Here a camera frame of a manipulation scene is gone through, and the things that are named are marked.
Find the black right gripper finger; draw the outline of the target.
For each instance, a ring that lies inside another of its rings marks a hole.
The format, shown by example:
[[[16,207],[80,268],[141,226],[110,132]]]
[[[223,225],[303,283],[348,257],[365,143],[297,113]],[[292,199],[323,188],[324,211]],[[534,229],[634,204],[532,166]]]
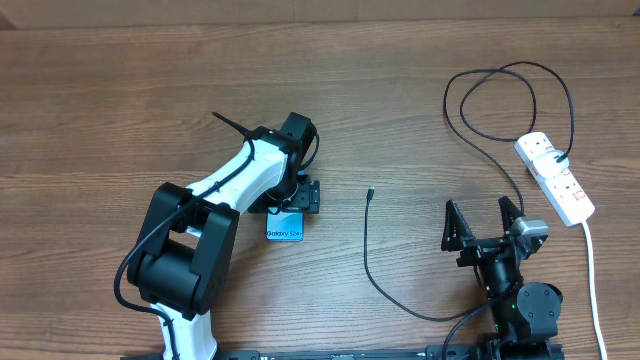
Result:
[[[459,251],[474,240],[474,235],[458,205],[448,200],[445,205],[445,223],[441,242],[442,251]]]
[[[503,196],[498,200],[502,227],[505,232],[509,231],[515,220],[523,217],[524,213],[507,197]]]

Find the Samsung Galaxy smartphone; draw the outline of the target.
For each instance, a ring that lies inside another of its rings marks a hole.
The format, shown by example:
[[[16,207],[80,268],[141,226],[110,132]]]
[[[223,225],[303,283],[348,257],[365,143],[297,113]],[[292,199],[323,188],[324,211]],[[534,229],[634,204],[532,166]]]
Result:
[[[304,214],[279,212],[266,218],[266,239],[275,242],[299,242],[304,239]]]

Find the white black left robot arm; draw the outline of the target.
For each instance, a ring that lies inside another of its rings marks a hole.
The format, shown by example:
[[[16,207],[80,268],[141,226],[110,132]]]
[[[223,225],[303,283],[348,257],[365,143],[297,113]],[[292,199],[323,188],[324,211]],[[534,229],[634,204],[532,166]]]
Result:
[[[136,244],[114,277],[125,308],[155,315],[159,359],[213,359],[211,309],[224,288],[240,217],[291,215],[302,224],[320,208],[320,183],[306,174],[320,143],[312,120],[292,112],[278,129],[249,130],[240,152],[208,177],[154,192]]]

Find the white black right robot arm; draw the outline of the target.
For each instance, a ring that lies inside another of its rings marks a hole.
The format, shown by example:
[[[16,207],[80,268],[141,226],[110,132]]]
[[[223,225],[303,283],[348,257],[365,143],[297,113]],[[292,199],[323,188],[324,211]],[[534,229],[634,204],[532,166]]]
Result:
[[[498,200],[503,234],[479,239],[458,205],[446,203],[441,249],[457,252],[459,267],[471,267],[484,287],[487,302],[462,317],[440,347],[441,359],[562,359],[558,334],[563,294],[552,284],[524,281],[520,265],[535,254],[549,235],[544,220],[528,217],[512,201]],[[473,344],[452,345],[456,332],[481,312],[492,314],[494,331]]]

